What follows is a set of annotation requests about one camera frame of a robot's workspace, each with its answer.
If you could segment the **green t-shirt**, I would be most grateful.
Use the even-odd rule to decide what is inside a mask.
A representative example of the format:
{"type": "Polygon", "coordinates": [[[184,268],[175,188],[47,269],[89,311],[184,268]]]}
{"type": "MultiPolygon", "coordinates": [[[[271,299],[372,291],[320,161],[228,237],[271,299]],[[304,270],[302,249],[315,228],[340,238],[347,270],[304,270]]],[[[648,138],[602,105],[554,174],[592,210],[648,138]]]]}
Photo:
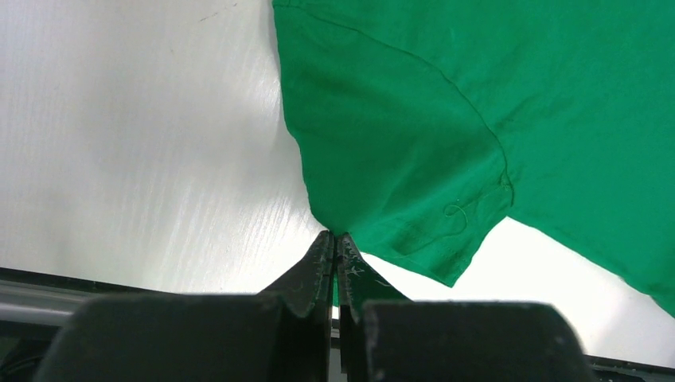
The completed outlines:
{"type": "Polygon", "coordinates": [[[533,227],[674,312],[671,1],[275,1],[314,217],[452,286],[533,227]]]}

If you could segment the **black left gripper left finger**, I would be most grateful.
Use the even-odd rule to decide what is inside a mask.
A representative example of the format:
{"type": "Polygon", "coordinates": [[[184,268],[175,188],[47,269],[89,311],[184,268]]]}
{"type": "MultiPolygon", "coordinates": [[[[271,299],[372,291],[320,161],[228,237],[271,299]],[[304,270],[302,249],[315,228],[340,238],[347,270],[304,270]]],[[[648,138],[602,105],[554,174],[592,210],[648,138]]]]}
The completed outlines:
{"type": "Polygon", "coordinates": [[[86,302],[37,381],[325,381],[335,238],[258,294],[117,294],[86,302]]]}

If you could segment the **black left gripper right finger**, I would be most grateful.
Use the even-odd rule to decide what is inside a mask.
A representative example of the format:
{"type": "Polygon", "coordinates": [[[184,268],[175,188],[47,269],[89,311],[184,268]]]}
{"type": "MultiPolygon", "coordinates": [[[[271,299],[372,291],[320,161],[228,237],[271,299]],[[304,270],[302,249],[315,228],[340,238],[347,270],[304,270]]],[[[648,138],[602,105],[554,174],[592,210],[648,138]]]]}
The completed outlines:
{"type": "Polygon", "coordinates": [[[336,240],[341,367],[351,381],[593,381],[571,327],[532,302],[413,302],[336,240]]]}

